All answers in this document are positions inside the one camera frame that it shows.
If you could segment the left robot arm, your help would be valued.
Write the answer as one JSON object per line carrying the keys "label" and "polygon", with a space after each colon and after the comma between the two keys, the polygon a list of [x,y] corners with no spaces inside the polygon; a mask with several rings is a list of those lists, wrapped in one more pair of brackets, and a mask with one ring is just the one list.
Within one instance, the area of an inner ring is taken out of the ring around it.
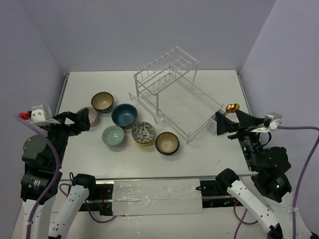
{"label": "left robot arm", "polygon": [[62,112],[53,116],[49,107],[35,106],[16,119],[35,132],[23,145],[25,172],[21,179],[23,222],[26,239],[65,239],[86,199],[97,194],[96,179],[87,174],[71,176],[66,202],[55,220],[50,220],[59,190],[60,171],[68,139],[90,129],[89,110]]}

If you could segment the red patterned white bowl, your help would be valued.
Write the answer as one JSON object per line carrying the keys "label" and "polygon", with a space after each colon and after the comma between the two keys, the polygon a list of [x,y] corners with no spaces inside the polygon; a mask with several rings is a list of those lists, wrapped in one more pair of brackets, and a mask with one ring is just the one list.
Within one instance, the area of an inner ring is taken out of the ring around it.
{"label": "red patterned white bowl", "polygon": [[97,122],[98,112],[93,107],[83,107],[83,108],[80,108],[77,112],[81,112],[85,108],[88,109],[88,117],[89,117],[90,127],[93,127]]}

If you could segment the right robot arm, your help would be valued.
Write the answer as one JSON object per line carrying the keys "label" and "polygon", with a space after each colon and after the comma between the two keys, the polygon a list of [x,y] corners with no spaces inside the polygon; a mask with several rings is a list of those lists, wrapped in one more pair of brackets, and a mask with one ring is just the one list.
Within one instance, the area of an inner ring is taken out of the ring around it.
{"label": "right robot arm", "polygon": [[292,188],[286,176],[291,168],[286,149],[278,146],[265,148],[260,142],[260,134],[283,129],[282,115],[268,113],[264,118],[258,118],[241,110],[236,110],[235,114],[237,122],[216,112],[216,133],[228,133],[230,140],[239,141],[248,169],[255,172],[251,180],[269,206],[247,189],[229,168],[216,176],[217,191],[235,197],[256,218],[269,239],[317,239],[318,235],[306,227],[297,208],[303,176],[300,176],[296,188]]}

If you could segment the leaf patterned bowl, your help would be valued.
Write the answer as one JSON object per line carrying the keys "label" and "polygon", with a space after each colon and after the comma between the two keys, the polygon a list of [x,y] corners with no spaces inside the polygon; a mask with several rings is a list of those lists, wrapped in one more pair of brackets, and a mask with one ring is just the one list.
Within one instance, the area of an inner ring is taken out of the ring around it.
{"label": "leaf patterned bowl", "polygon": [[148,122],[141,121],[133,126],[131,134],[134,140],[146,143],[154,139],[156,131],[153,125]]}

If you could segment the yellow bowl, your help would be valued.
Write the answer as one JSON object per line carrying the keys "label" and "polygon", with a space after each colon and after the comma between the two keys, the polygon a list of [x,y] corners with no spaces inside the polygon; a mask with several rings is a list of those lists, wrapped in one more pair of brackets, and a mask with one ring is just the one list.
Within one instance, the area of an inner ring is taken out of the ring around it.
{"label": "yellow bowl", "polygon": [[141,146],[149,146],[153,143],[153,140],[149,141],[149,142],[146,142],[146,143],[141,143],[141,142],[138,142],[135,140],[135,142],[138,144],[138,145],[141,145]]}

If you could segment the light green ceramic bowl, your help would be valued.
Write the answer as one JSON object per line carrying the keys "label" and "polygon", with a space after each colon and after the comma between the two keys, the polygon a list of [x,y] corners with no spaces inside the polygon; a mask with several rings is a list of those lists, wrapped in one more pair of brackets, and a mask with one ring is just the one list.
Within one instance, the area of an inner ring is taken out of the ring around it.
{"label": "light green ceramic bowl", "polygon": [[102,133],[102,141],[107,146],[118,146],[125,138],[124,130],[116,125],[107,127]]}

